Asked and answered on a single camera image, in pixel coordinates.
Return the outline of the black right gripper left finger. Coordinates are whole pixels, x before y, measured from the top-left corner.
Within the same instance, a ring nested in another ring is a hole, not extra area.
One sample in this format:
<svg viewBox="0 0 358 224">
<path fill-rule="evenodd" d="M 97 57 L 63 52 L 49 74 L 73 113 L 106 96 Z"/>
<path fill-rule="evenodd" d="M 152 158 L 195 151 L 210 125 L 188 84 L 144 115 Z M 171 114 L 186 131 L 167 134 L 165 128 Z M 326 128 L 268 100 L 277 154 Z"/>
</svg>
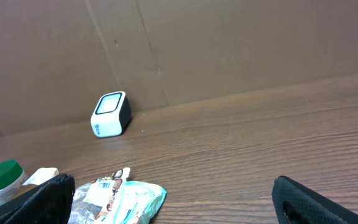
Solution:
<svg viewBox="0 0 358 224">
<path fill-rule="evenodd" d="M 59 174 L 0 206 L 0 224 L 67 224 L 75 179 Z"/>
</svg>

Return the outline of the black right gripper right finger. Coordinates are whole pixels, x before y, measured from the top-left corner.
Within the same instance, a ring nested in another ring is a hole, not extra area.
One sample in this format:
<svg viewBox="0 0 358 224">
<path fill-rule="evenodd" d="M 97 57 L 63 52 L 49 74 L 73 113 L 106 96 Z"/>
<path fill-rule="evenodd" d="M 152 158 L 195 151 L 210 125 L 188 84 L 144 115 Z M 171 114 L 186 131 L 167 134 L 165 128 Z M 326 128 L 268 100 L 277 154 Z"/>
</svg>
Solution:
<svg viewBox="0 0 358 224">
<path fill-rule="evenodd" d="M 284 175 L 274 181 L 272 201 L 279 224 L 358 223 L 358 214 Z"/>
</svg>

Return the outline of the beige porridge pouch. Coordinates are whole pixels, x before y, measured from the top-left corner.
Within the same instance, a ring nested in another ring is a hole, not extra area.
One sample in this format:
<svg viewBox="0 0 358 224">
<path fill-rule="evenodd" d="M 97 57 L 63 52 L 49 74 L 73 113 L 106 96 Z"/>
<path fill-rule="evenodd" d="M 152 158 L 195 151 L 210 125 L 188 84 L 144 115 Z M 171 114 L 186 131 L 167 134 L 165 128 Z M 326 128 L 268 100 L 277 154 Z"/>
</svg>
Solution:
<svg viewBox="0 0 358 224">
<path fill-rule="evenodd" d="M 94 223 L 112 209 L 114 197 L 130 173 L 126 167 L 112 175 L 79 186 L 74 193 L 69 223 Z"/>
</svg>

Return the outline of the green lid jar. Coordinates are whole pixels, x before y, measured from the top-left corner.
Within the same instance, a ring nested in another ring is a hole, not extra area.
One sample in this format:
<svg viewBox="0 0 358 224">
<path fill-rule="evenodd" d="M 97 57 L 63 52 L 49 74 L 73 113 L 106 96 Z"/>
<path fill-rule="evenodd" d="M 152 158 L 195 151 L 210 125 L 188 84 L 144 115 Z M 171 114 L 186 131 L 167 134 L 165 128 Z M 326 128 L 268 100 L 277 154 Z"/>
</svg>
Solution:
<svg viewBox="0 0 358 224">
<path fill-rule="evenodd" d="M 0 206 L 10 201 L 28 176 L 16 160 L 0 163 Z"/>
</svg>

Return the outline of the teal wipes packet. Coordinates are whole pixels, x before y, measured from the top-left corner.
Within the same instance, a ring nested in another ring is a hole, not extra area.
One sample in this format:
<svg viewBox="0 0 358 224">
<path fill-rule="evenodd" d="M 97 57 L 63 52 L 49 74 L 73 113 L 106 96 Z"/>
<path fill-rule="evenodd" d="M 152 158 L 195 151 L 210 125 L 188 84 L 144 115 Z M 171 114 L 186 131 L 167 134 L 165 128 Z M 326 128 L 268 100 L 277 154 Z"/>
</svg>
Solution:
<svg viewBox="0 0 358 224">
<path fill-rule="evenodd" d="M 161 209 L 167 191 L 156 184 L 128 181 L 109 198 L 100 223 L 149 224 Z"/>
</svg>

